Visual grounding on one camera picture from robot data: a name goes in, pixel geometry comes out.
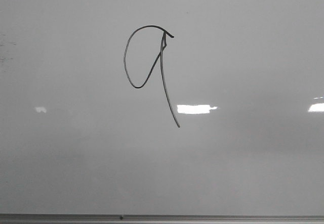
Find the white whiteboard with aluminium frame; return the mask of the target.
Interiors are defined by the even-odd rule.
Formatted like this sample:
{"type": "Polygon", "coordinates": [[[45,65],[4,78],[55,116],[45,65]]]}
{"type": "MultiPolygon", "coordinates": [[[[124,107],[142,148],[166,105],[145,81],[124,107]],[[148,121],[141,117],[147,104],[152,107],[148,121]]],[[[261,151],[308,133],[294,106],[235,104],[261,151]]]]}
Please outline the white whiteboard with aluminium frame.
{"type": "Polygon", "coordinates": [[[323,221],[323,0],[1,0],[1,213],[323,221]]]}

